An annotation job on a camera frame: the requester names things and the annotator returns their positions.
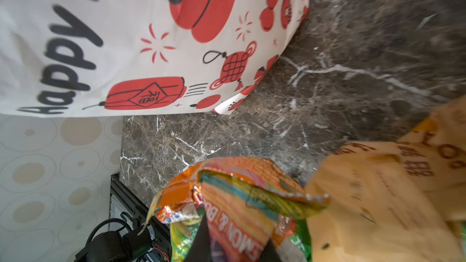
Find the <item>brown snack packet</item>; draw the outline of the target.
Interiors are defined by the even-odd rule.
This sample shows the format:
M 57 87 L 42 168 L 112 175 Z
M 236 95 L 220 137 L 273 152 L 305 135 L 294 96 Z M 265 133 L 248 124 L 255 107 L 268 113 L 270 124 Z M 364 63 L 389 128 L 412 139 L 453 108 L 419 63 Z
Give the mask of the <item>brown snack packet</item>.
M 463 262 L 465 98 L 397 141 L 344 144 L 306 191 L 330 197 L 307 221 L 316 262 Z

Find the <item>green small snack packet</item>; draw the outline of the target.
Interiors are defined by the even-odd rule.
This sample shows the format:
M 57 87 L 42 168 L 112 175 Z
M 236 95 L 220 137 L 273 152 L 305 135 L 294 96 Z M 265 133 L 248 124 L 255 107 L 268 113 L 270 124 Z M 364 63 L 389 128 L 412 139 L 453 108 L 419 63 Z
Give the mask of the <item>green small snack packet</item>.
M 200 218 L 170 224 L 173 262 L 184 262 L 194 241 L 205 210 L 200 209 Z M 265 245 L 258 243 L 233 223 L 226 225 L 226 245 L 211 237 L 212 262 L 258 262 L 267 242 L 273 245 L 282 262 L 311 262 L 312 239 L 305 220 L 280 216 L 277 227 Z

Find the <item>red white paper gift bag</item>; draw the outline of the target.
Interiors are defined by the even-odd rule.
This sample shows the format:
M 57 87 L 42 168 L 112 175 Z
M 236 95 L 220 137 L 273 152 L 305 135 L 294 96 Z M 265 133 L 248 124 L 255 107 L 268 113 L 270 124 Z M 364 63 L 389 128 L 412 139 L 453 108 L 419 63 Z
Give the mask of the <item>red white paper gift bag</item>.
M 1 113 L 229 115 L 309 0 L 1 0 Z

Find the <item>orange snack packet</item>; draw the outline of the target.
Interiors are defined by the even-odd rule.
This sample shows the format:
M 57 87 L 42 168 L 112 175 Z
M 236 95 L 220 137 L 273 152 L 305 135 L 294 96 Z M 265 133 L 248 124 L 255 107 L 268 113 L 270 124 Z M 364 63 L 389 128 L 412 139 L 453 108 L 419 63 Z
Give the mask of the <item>orange snack packet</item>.
M 256 157 L 212 158 L 189 166 L 154 196 L 147 220 L 170 224 L 200 218 L 211 237 L 226 245 L 227 222 L 265 245 L 279 217 L 305 220 L 328 207 L 330 196 L 307 194 L 274 161 Z

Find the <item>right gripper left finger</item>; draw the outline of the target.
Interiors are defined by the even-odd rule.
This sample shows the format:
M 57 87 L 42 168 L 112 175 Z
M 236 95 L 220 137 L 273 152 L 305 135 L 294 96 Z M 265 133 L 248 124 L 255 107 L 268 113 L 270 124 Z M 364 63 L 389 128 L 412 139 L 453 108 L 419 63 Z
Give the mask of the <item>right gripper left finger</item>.
M 211 262 L 210 242 L 208 221 L 204 216 L 184 262 Z

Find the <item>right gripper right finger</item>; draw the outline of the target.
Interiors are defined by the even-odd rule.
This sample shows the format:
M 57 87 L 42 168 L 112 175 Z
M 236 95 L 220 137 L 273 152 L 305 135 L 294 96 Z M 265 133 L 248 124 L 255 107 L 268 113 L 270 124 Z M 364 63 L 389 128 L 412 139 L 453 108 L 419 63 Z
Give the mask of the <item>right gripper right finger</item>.
M 280 256 L 278 255 L 272 240 L 269 240 L 262 251 L 258 262 L 282 262 Z

